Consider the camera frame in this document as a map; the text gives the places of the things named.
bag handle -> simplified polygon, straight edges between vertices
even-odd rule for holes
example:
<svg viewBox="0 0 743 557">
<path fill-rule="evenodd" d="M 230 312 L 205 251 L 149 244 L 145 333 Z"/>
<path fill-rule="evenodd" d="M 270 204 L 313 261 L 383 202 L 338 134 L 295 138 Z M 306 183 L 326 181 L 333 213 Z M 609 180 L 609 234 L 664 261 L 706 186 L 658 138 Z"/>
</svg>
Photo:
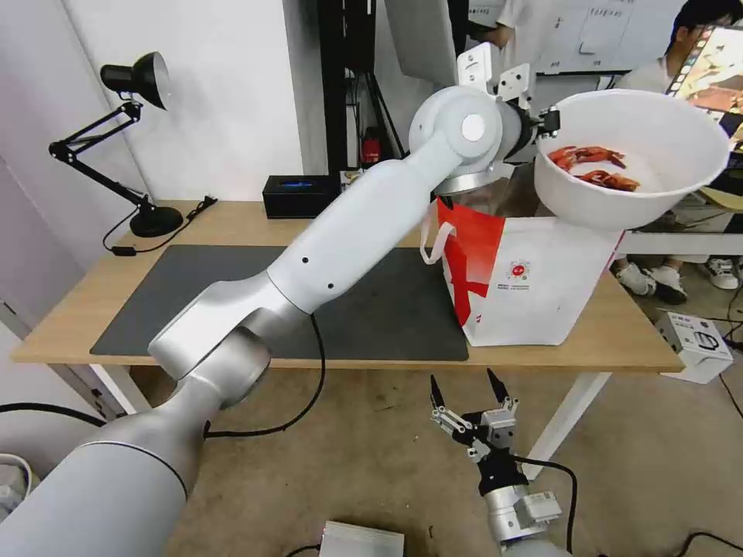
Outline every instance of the bag handle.
<svg viewBox="0 0 743 557">
<path fill-rule="evenodd" d="M 426 253 L 426 240 L 428 239 L 428 233 L 431 229 L 431 222 L 436 215 L 436 202 L 430 204 L 426 216 L 420 223 L 420 257 L 423 259 L 423 263 L 426 265 L 433 265 L 443 256 L 443 248 L 447 244 L 449 234 L 454 232 L 454 226 L 451 223 L 445 222 L 441 224 L 439 231 L 436 233 L 436 239 L 433 241 L 433 247 L 431 248 L 431 254 Z"/>
</svg>

lamp base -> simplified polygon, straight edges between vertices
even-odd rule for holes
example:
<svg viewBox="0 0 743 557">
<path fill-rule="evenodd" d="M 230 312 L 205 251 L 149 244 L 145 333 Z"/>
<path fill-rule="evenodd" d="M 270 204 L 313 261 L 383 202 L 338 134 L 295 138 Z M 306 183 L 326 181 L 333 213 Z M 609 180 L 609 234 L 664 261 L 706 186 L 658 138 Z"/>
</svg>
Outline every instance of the lamp base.
<svg viewBox="0 0 743 557">
<path fill-rule="evenodd" d="M 172 207 L 141 205 L 139 212 L 129 221 L 132 234 L 139 237 L 164 236 L 178 230 L 183 224 L 183 215 Z"/>
</svg>

lamp shade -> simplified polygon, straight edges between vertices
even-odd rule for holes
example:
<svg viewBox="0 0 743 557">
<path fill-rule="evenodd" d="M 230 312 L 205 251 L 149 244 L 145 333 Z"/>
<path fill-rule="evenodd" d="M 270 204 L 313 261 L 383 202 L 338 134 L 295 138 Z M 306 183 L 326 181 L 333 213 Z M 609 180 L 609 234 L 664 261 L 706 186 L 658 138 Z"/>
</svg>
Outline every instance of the lamp shade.
<svg viewBox="0 0 743 557">
<path fill-rule="evenodd" d="M 163 56 L 158 52 L 145 54 L 132 66 L 106 64 L 101 68 L 101 80 L 116 93 L 136 93 L 150 104 L 167 109 L 170 78 Z"/>
</svg>

table leg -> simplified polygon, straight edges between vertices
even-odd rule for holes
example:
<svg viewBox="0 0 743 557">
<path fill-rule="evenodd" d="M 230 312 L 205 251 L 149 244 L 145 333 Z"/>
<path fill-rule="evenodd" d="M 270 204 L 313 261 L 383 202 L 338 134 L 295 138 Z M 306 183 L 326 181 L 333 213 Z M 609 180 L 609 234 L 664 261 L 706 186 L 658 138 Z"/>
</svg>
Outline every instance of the table leg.
<svg viewBox="0 0 743 557">
<path fill-rule="evenodd" d="M 144 412 L 152 408 L 132 380 L 127 367 L 91 364 L 91 368 L 127 414 Z"/>
<path fill-rule="evenodd" d="M 557 450 L 557 447 L 565 440 L 567 434 L 577 423 L 586 408 L 596 398 L 606 381 L 609 380 L 610 373 L 582 373 L 578 375 L 570 391 L 565 395 L 565 399 L 550 420 L 550 423 L 544 428 L 542 435 L 534 443 L 534 447 L 529 452 L 529 458 L 536 460 L 549 460 Z M 542 466 L 533 464 L 524 464 L 522 467 L 526 478 L 534 480 Z"/>
</svg>

lamp arm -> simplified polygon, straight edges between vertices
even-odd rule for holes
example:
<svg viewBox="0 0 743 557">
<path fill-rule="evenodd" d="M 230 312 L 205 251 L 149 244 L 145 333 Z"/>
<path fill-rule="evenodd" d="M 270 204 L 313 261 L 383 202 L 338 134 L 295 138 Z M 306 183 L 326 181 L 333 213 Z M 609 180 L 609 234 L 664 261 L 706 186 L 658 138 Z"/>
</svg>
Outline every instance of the lamp arm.
<svg viewBox="0 0 743 557">
<path fill-rule="evenodd" d="M 57 159 L 60 162 L 64 162 L 68 166 L 71 166 L 78 172 L 83 173 L 85 176 L 92 180 L 95 180 L 112 192 L 117 193 L 119 196 L 125 198 L 128 202 L 133 203 L 137 207 L 151 206 L 152 204 L 148 201 L 146 195 L 137 195 L 126 186 L 123 186 L 119 182 L 116 182 L 115 180 L 105 176 L 104 174 L 101 174 L 96 169 L 91 168 L 77 158 L 77 155 L 82 153 L 83 151 L 88 150 L 90 147 L 103 142 L 105 139 L 138 122 L 141 110 L 142 105 L 140 103 L 136 101 L 127 101 L 113 112 L 110 112 L 103 118 L 96 120 L 80 131 L 73 133 L 71 136 L 65 139 L 52 143 L 49 146 L 49 153 L 53 158 Z M 112 118 L 115 118 L 119 114 L 126 114 L 129 117 L 129 120 L 103 134 L 84 137 L 84 134 L 93 129 L 96 129 L 101 124 L 104 124 Z M 73 149 L 73 147 L 76 145 L 82 146 L 78 149 Z"/>
</svg>

